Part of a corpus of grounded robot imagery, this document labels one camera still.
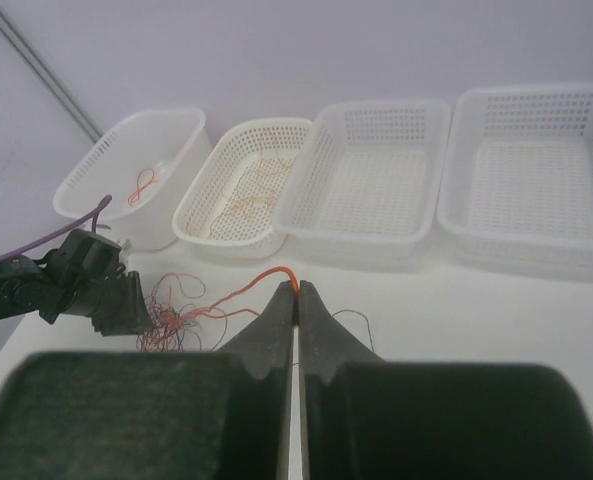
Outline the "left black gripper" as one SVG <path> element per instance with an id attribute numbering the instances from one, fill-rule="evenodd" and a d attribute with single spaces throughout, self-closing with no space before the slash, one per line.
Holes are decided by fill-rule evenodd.
<path id="1" fill-rule="evenodd" d="M 139 273 L 127 270 L 120 253 L 118 244 L 96 233 L 71 231 L 43 267 L 49 290 L 39 316 L 50 324 L 62 314 L 86 317 L 103 336 L 151 331 Z"/>

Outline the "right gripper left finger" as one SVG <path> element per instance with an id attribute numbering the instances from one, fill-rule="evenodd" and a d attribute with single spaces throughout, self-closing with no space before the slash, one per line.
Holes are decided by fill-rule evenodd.
<path id="1" fill-rule="evenodd" d="M 239 359 L 255 380 L 271 372 L 285 370 L 292 359 L 292 335 L 295 292 L 292 284 L 282 282 L 276 288 L 261 314 L 238 332 L 218 354 Z"/>

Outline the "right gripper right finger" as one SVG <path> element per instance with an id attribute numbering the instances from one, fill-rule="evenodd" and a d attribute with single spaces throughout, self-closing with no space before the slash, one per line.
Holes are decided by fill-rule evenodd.
<path id="1" fill-rule="evenodd" d="M 383 363 L 328 311 L 313 283 L 302 280 L 298 293 L 299 363 L 305 375 L 332 382 L 350 363 Z"/>

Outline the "red orange wire ball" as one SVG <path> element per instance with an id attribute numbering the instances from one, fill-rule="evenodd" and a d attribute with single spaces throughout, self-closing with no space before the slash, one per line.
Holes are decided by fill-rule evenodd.
<path id="1" fill-rule="evenodd" d="M 137 350 L 141 353 L 182 352 L 185 350 L 185 338 L 190 335 L 196 340 L 199 352 L 216 351 L 224 344 L 231 317 L 244 313 L 259 315 L 250 308 L 227 311 L 223 304 L 246 293 L 258 282 L 256 278 L 238 291 L 202 305 L 200 301 L 207 294 L 207 286 L 202 279 L 190 273 L 165 273 L 145 297 L 153 328 L 137 336 Z M 220 337 L 208 348 L 205 348 L 199 333 L 204 321 L 208 326 L 222 326 Z"/>

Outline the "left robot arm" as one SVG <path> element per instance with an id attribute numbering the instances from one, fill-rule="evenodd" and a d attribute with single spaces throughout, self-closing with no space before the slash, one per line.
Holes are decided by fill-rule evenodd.
<path id="1" fill-rule="evenodd" d="M 140 275 L 121 253 L 117 243 L 75 229 L 39 260 L 0 261 L 0 320 L 36 311 L 48 324 L 61 315 L 86 317 L 103 336 L 151 331 Z"/>

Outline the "white solid plastic tub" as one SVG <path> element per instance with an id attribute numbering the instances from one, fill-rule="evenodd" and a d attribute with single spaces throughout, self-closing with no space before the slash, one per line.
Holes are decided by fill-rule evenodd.
<path id="1" fill-rule="evenodd" d="M 57 188 L 54 210 L 76 219 L 102 197 L 99 233 L 139 251 L 176 241 L 172 216 L 212 151 L 198 108 L 145 110 L 112 127 Z"/>

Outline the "white round-hole basket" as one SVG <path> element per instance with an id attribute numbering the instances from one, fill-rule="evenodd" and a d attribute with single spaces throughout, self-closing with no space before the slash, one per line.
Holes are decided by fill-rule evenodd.
<path id="1" fill-rule="evenodd" d="M 172 216 L 178 239 L 224 258 L 275 254 L 286 236 L 272 215 L 311 127 L 305 118 L 272 117 L 226 132 Z"/>

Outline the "white slotted basket middle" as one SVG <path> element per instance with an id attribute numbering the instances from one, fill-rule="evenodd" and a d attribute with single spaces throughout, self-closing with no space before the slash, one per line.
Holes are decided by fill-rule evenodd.
<path id="1" fill-rule="evenodd" d="M 273 228 L 312 263 L 408 269 L 432 227 L 450 123 L 439 99 L 325 107 L 288 175 Z"/>

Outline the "white slotted basket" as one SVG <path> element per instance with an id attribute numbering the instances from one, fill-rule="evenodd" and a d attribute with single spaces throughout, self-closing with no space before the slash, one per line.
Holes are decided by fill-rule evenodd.
<path id="1" fill-rule="evenodd" d="M 464 93 L 437 220 L 465 265 L 593 281 L 593 82 Z"/>
<path id="2" fill-rule="evenodd" d="M 273 228 L 312 263 L 408 269 L 432 227 L 450 123 L 439 99 L 325 107 L 288 175 Z"/>

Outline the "white slotted basket right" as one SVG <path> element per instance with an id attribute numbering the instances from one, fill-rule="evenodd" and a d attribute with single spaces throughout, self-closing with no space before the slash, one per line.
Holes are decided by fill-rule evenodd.
<path id="1" fill-rule="evenodd" d="M 437 220 L 465 265 L 593 281 L 593 82 L 464 93 Z"/>

